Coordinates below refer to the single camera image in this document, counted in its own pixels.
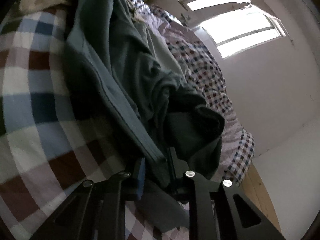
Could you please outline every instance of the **dark blue square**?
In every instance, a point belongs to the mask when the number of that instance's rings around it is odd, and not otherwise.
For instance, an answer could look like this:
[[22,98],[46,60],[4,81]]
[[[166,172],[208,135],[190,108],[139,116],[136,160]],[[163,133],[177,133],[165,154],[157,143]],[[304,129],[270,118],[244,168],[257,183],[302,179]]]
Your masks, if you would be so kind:
[[32,93],[31,106],[36,124],[58,121],[53,94]]
[[36,33],[44,35],[52,35],[53,24],[38,22],[36,27]]

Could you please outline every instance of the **wooden board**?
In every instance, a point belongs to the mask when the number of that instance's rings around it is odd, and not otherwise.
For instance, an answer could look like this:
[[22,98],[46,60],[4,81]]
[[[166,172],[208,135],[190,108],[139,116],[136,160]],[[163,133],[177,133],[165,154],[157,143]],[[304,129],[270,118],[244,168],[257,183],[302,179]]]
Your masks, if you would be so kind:
[[258,171],[253,164],[240,186],[245,195],[261,210],[261,212],[270,220],[270,222],[281,232],[278,217],[275,208],[264,186]]

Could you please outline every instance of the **bright window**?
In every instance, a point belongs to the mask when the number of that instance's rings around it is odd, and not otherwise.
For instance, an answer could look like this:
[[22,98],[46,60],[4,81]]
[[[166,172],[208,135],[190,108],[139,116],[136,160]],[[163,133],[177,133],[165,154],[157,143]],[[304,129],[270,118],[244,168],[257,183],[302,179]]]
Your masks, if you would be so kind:
[[187,3],[187,5],[192,11],[194,11],[194,10],[202,9],[204,7],[210,7],[217,4],[223,4],[228,2],[242,3],[242,2],[250,2],[250,0],[195,0]]
[[255,6],[218,15],[201,23],[223,58],[259,43],[283,36],[280,24]]

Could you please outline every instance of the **dark green garment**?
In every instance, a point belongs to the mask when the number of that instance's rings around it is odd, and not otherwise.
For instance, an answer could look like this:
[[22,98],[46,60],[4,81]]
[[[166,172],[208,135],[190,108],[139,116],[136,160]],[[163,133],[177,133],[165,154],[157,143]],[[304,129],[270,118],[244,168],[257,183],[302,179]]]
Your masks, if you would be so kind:
[[169,146],[195,171],[206,177],[214,173],[223,117],[206,108],[205,99],[181,75],[160,67],[125,0],[79,0],[65,63],[70,91],[88,101],[98,96],[106,114],[146,157],[160,187],[170,182]]

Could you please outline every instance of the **silver screw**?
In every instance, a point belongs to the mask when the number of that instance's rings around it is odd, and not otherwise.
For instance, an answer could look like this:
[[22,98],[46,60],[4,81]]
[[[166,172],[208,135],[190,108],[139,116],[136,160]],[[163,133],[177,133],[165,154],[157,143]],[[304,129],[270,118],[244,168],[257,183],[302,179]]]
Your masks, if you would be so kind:
[[82,182],[82,186],[84,186],[84,187],[91,187],[92,184],[93,184],[93,181],[90,179],[87,179],[84,182]]
[[232,186],[232,181],[229,180],[229,179],[225,179],[222,184],[225,186],[225,187],[231,187]]
[[121,171],[118,174],[123,178],[127,178],[127,177],[131,176],[131,173],[130,172],[126,172],[126,171]]
[[194,171],[186,171],[186,176],[189,177],[189,178],[192,178],[195,176],[195,172]]

